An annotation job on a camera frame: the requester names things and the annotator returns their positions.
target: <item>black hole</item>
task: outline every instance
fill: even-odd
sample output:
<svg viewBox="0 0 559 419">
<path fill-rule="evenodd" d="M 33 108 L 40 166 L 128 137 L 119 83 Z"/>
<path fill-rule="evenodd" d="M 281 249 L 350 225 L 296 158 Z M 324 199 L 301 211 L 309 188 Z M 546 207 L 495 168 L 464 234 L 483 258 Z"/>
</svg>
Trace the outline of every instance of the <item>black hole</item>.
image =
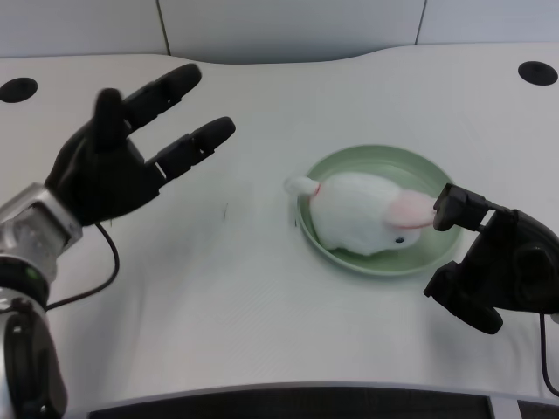
<svg viewBox="0 0 559 419">
<path fill-rule="evenodd" d="M 518 73 L 528 83 L 537 86 L 553 85 L 557 81 L 557 72 L 551 65 L 538 61 L 528 61 L 518 67 Z"/>
<path fill-rule="evenodd" d="M 35 94 L 37 89 L 38 85 L 34 79 L 13 79 L 0 87 L 0 100 L 6 103 L 23 102 Z"/>
</svg>

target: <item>stuffed bunny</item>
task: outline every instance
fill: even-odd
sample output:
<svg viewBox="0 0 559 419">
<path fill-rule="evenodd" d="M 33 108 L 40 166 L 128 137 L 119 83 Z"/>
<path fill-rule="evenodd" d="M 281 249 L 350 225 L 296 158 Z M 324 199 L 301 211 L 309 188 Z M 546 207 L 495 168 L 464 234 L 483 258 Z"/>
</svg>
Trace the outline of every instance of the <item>stuffed bunny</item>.
<svg viewBox="0 0 559 419">
<path fill-rule="evenodd" d="M 435 217 L 434 198 L 366 173 L 340 173 L 320 183 L 294 177 L 285 188 L 309 196 L 313 226 L 327 250 L 368 256 L 403 249 L 416 243 Z"/>
</svg>

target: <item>black cable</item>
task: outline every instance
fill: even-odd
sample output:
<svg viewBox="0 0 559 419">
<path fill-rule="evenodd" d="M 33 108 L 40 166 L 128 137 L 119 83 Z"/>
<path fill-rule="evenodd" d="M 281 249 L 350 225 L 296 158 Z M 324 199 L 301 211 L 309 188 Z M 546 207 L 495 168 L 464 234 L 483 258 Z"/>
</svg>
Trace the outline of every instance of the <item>black cable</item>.
<svg viewBox="0 0 559 419">
<path fill-rule="evenodd" d="M 546 356 L 546 351 L 545 351 L 545 319 L 543 317 L 543 314 L 540 314 L 540 345 L 542 346 L 542 374 L 543 374 L 543 381 L 545 382 L 545 385 L 548 387 L 548 390 L 553 393 L 554 395 L 556 395 L 557 397 L 559 397 L 559 391 L 557 391 L 552 385 L 551 385 L 551 381 L 549 381 L 549 375 L 548 375 L 548 362 L 547 362 L 547 356 Z"/>
<path fill-rule="evenodd" d="M 60 307 L 60 306 L 65 306 L 66 304 L 70 304 L 70 303 L 73 303 L 73 302 L 78 301 L 80 299 L 85 299 L 85 298 L 87 298 L 91 295 L 94 295 L 97 292 L 102 291 L 105 288 L 107 288 L 116 279 L 116 276 L 119 273 L 119 269 L 121 268 L 121 259 L 119 257 L 119 252 L 116 250 L 116 246 L 114 245 L 113 239 L 108 235 L 107 231 L 103 228 L 103 226 L 99 223 L 96 223 L 95 227 L 97 227 L 97 229 L 101 232 L 101 234 L 103 235 L 105 240 L 107 240 L 108 245 L 111 247 L 111 251 L 113 251 L 113 257 L 114 257 L 113 273 L 111 273 L 111 276 L 108 277 L 108 279 L 103 284 L 93 288 L 92 290 L 82 292 L 81 294 L 74 295 L 73 297 L 69 297 L 67 299 L 61 299 L 60 301 L 57 301 L 56 303 L 49 304 L 46 307 L 47 311 L 49 311 L 53 308 Z"/>
</svg>

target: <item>green dish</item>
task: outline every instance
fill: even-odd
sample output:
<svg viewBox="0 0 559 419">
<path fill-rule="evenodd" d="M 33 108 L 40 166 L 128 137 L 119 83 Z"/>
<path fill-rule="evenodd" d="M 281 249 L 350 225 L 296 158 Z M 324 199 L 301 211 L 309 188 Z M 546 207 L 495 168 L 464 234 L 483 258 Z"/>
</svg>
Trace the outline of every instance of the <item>green dish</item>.
<svg viewBox="0 0 559 419">
<path fill-rule="evenodd" d="M 388 146 L 360 146 L 346 148 L 319 161 L 307 176 L 323 181 L 335 173 L 364 172 L 391 179 L 403 188 L 415 189 L 437 197 L 452 179 L 439 166 L 401 148 Z M 381 251 L 362 256 L 345 250 L 327 251 L 314 232 L 308 210 L 308 198 L 297 202 L 297 217 L 310 242 L 327 258 L 353 271 L 376 275 L 410 275 L 439 267 L 452 258 L 459 243 L 460 229 L 453 227 L 446 232 L 424 229 L 413 246 L 400 251 Z"/>
</svg>

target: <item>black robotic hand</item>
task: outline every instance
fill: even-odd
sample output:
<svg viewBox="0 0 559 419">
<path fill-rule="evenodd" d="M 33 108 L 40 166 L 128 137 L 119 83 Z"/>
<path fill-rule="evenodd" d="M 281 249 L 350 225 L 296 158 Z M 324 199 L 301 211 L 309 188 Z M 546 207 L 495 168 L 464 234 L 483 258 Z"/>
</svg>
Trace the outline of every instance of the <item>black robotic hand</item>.
<svg viewBox="0 0 559 419">
<path fill-rule="evenodd" d="M 159 188 L 211 155 L 234 132 L 230 118 L 186 134 L 145 162 L 128 136 L 164 113 L 202 75 L 183 65 L 124 101 L 114 89 L 100 92 L 92 120 L 62 147 L 45 186 L 81 225 L 123 216 L 159 195 Z"/>
<path fill-rule="evenodd" d="M 435 203 L 434 227 L 458 225 L 480 234 L 464 260 L 437 270 L 424 290 L 450 313 L 484 333 L 503 325 L 495 308 L 559 313 L 559 238 L 517 209 L 447 184 Z M 494 214 L 481 222 L 489 210 Z"/>
</svg>

